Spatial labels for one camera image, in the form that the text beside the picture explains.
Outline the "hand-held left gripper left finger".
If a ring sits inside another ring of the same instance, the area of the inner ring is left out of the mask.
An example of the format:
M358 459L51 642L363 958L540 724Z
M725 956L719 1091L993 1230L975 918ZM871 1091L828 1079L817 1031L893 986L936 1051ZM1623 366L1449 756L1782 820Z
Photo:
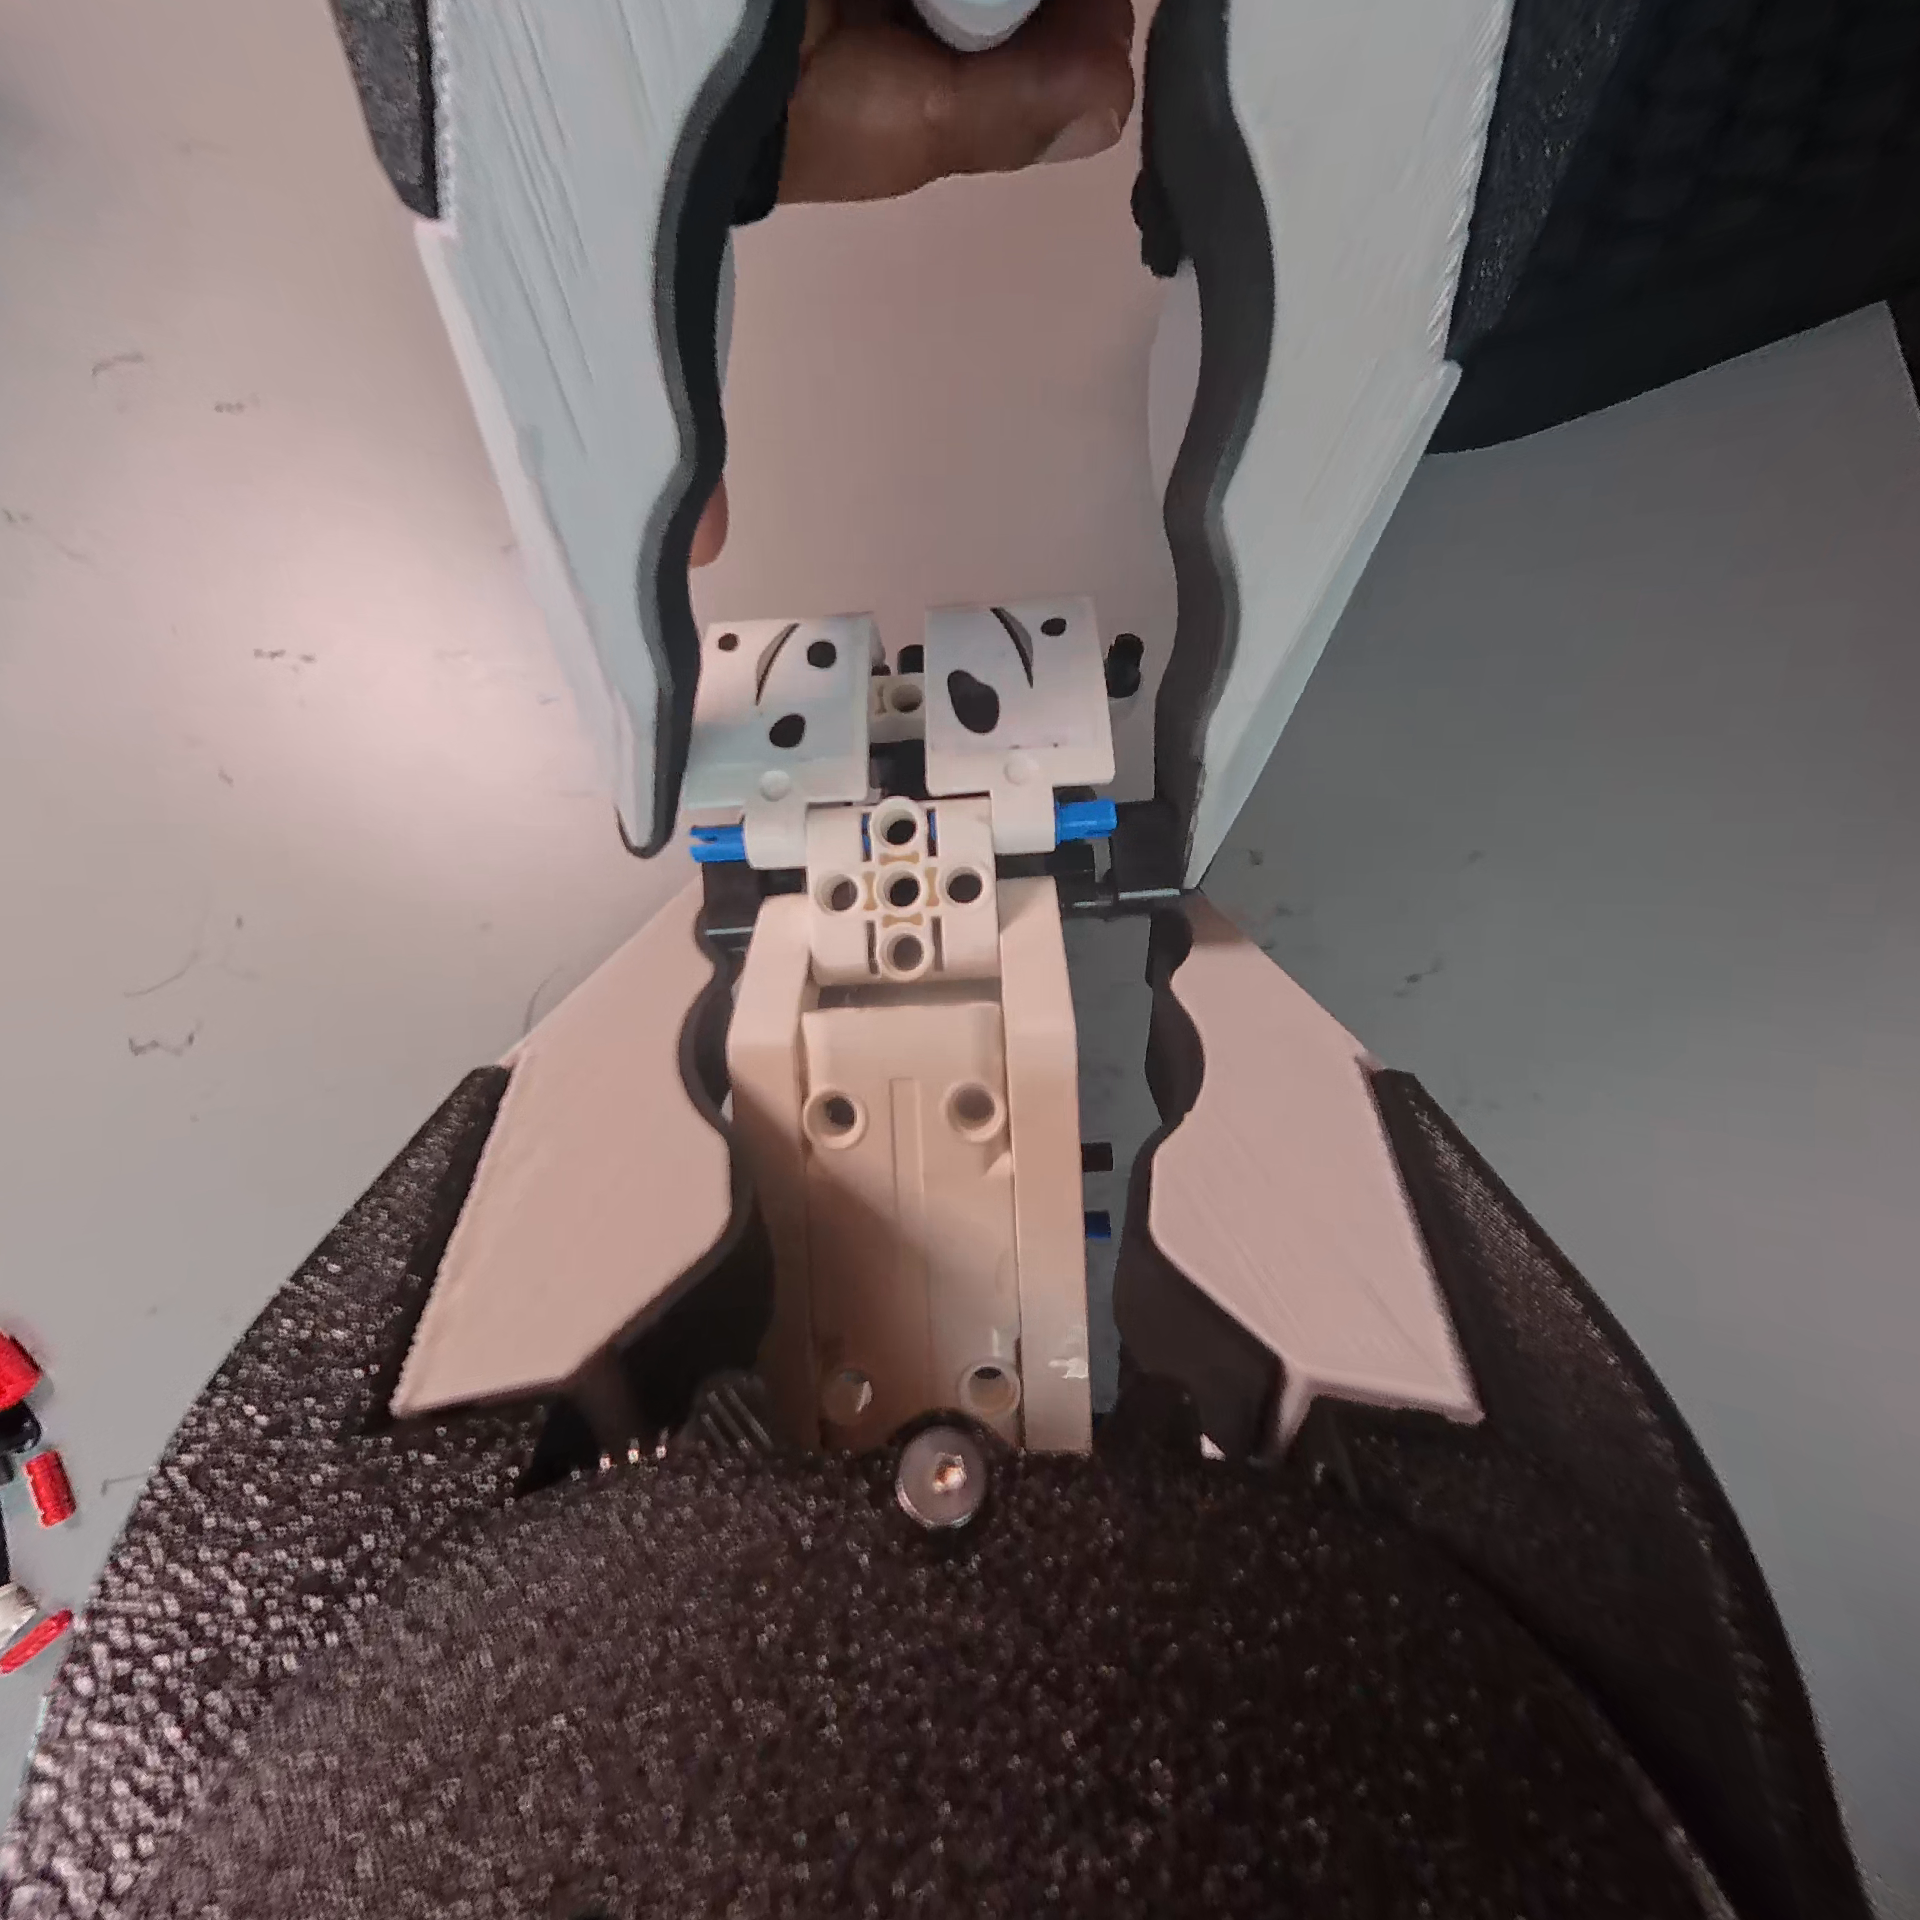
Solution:
M572 1384L727 1228L729 1153L681 1048L713 982L699 913L662 905L506 1057L392 1418Z

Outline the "person's right hand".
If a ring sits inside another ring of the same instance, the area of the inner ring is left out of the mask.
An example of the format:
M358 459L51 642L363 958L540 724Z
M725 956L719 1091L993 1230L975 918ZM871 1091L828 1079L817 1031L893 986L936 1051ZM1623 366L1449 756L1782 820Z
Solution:
M1133 45L1130 2L1041 2L972 54L912 4L807 2L780 154L756 161L733 223L1095 158L1133 108Z

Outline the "white toy truck model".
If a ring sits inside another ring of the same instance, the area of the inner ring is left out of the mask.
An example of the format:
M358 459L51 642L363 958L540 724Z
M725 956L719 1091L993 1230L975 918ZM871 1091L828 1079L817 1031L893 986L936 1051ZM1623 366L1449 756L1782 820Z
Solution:
M1099 647L1111 724L1140 642ZM1043 789L1016 760L993 791L932 797L924 711L924 641L888 654L865 614L701 641L681 793L707 879L754 894L725 1063L773 1260L760 1368L804 1445L875 1449L949 1415L1084 1454L1063 923L1108 905L1114 778Z

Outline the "white curved panel brick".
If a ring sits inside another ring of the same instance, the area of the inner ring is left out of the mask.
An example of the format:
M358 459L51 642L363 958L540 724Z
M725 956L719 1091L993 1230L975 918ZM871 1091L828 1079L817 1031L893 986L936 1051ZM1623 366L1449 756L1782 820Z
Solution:
M1093 603L1051 595L924 614L924 784L988 795L1020 760L1043 791L1114 778Z

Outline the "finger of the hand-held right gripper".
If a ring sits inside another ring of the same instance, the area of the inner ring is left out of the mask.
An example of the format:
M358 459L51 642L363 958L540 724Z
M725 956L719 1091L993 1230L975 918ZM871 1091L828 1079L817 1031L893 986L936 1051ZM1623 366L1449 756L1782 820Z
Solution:
M804 4L427 11L418 250L576 708L642 857L674 834L725 455L718 309L796 86Z
M1159 4L1133 216L1197 302L1156 795L1197 887L1460 379L1511 4Z

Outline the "black angled beam brick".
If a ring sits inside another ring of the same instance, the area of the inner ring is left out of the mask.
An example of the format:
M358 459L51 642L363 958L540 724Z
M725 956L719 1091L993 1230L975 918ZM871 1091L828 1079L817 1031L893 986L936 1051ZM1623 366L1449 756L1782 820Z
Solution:
M1187 831L1163 798L1115 805L1101 894L1114 914L1166 907L1185 891Z

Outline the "grey desk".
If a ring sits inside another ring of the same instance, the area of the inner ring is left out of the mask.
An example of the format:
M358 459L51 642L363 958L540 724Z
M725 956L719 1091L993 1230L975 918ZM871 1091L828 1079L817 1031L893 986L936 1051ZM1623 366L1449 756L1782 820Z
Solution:
M3 1318L78 1602L184 1405L639 918L323 4L3 4ZM1881 309L1421 469L1210 894L1915 1698L1915 396Z

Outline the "pile of red white bricks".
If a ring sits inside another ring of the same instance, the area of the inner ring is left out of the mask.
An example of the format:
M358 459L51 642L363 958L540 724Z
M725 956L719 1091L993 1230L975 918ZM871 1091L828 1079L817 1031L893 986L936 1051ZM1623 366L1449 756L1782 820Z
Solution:
M72 1481L55 1449L44 1443L34 1396L42 1368L11 1332L2 1332L2 1484L21 1476L36 1525L57 1529L78 1511ZM70 1631L68 1608L45 1608L11 1571L8 1525L2 1525L2 1674L16 1674Z

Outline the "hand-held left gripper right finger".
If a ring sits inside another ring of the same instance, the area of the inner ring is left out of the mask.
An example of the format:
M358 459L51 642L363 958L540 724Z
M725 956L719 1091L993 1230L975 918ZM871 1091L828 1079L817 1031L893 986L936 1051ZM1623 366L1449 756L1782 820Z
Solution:
M1156 918L1149 970L1132 1359L1227 1458L1279 1456L1321 1400L1480 1424L1374 1057L1208 900Z

